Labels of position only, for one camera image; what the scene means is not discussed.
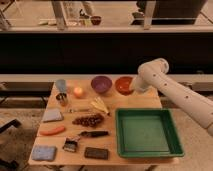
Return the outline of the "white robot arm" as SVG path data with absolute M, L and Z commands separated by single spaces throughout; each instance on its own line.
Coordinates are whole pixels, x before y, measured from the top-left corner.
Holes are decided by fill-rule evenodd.
M 143 63 L 130 89 L 144 93 L 153 86 L 213 136 L 213 101 L 174 81 L 166 75 L 168 71 L 169 64 L 164 58 Z

